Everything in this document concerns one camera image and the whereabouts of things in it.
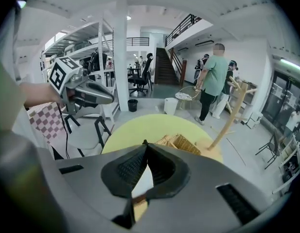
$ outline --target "yellow round table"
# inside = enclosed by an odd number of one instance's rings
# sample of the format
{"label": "yellow round table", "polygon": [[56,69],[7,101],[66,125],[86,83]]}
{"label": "yellow round table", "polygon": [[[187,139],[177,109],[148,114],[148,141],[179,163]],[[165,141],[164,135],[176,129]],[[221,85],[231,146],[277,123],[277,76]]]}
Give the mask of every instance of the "yellow round table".
{"label": "yellow round table", "polygon": [[[102,154],[159,141],[165,135],[183,135],[192,144],[202,140],[212,142],[210,136],[196,124],[183,118],[165,114],[150,114],[128,121],[117,129],[107,140]],[[221,151],[201,151],[203,156],[222,162]]]}

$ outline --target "staircase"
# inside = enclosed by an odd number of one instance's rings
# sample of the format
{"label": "staircase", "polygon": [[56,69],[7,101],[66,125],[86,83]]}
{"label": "staircase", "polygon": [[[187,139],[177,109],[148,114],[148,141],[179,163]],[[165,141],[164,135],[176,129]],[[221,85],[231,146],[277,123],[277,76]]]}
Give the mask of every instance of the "staircase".
{"label": "staircase", "polygon": [[174,67],[165,49],[156,48],[156,60],[156,70],[158,73],[155,73],[155,84],[179,85]]}

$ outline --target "black cable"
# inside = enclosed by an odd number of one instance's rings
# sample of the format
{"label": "black cable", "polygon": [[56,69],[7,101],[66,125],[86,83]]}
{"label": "black cable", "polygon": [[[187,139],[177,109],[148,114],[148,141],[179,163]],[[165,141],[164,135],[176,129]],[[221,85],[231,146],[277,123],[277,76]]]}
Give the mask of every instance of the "black cable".
{"label": "black cable", "polygon": [[59,110],[59,114],[61,115],[61,118],[62,118],[63,128],[64,128],[64,130],[66,131],[66,156],[67,156],[67,159],[70,159],[70,156],[69,156],[68,150],[67,150],[67,145],[68,145],[68,132],[67,132],[67,129],[66,129],[65,125],[64,125],[63,114],[62,114],[61,108],[60,108],[60,106],[59,106],[59,103],[57,103],[57,107],[58,107],[58,110]]}

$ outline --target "ceiling light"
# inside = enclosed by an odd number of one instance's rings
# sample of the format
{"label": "ceiling light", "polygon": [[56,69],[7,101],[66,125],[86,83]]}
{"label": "ceiling light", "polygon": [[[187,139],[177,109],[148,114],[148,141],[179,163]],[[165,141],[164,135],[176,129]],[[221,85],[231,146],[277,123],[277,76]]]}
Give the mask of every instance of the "ceiling light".
{"label": "ceiling light", "polygon": [[210,40],[210,41],[204,41],[204,42],[195,44],[195,46],[196,47],[201,47],[201,46],[206,46],[206,45],[210,45],[210,44],[213,44],[213,43],[214,43],[214,41]]}
{"label": "ceiling light", "polygon": [[289,62],[289,61],[287,61],[285,59],[281,59],[280,61],[283,62],[283,63],[285,63],[285,64],[288,64],[289,66],[295,67],[297,70],[300,71],[300,66],[298,66],[298,65],[296,65],[296,64],[294,64],[292,62]]}
{"label": "ceiling light", "polygon": [[178,50],[178,52],[180,52],[182,50],[188,50],[188,48],[182,48],[182,49]]}
{"label": "ceiling light", "polygon": [[19,7],[22,9],[25,7],[26,5],[26,1],[25,0],[16,0],[17,4],[19,5]]}

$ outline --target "trash can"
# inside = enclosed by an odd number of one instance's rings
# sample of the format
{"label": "trash can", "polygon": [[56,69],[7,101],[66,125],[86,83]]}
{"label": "trash can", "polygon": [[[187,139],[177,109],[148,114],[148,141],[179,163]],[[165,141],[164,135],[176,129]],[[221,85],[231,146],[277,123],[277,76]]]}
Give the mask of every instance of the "trash can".
{"label": "trash can", "polygon": [[137,110],[137,103],[138,103],[138,100],[136,100],[136,99],[128,100],[128,109],[130,112],[135,112]]}
{"label": "trash can", "polygon": [[168,115],[174,115],[177,105],[178,105],[178,99],[166,98],[165,105],[164,105],[164,112]]}

